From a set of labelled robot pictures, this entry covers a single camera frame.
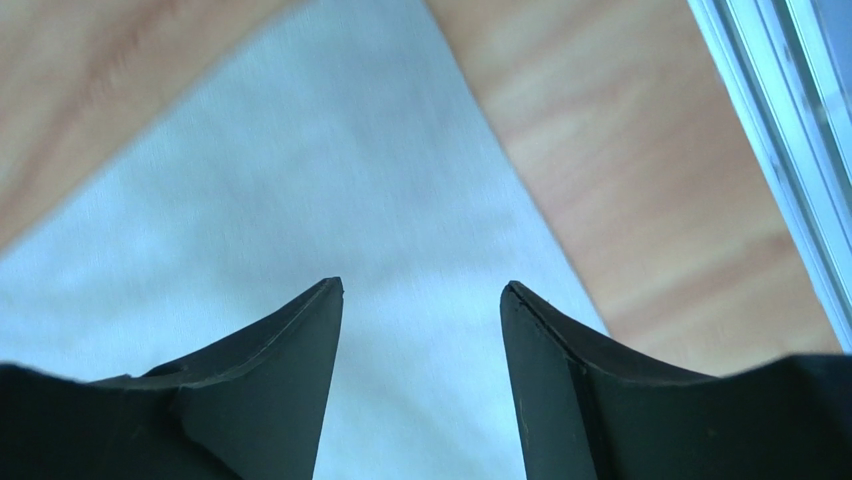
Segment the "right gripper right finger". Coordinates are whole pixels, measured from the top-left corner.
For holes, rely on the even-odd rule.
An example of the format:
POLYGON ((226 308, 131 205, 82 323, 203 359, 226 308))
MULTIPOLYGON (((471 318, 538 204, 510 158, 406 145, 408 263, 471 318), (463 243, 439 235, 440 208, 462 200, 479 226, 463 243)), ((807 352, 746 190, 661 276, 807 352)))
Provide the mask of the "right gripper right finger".
POLYGON ((500 317, 527 478, 712 478, 699 402, 647 397, 701 374, 611 339, 519 281, 504 288, 500 317))

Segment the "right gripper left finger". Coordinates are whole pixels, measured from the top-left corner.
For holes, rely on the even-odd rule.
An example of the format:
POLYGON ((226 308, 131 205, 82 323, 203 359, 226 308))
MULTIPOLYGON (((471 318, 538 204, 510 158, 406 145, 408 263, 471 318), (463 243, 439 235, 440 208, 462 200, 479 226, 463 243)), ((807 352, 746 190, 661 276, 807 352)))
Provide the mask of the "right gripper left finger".
POLYGON ((159 394, 178 439, 240 479, 313 476, 342 323, 326 278, 266 317, 139 377, 98 386, 159 394))

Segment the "beige cloth napkin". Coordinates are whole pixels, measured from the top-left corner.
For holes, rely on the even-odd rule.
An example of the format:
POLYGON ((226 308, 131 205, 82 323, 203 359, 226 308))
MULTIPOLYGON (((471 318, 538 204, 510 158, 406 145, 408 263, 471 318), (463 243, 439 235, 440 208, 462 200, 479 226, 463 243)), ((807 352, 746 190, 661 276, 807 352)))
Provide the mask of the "beige cloth napkin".
POLYGON ((326 277, 320 479, 521 479, 499 313, 602 323, 421 1, 263 28, 1 260, 1 356, 140 374, 326 277))

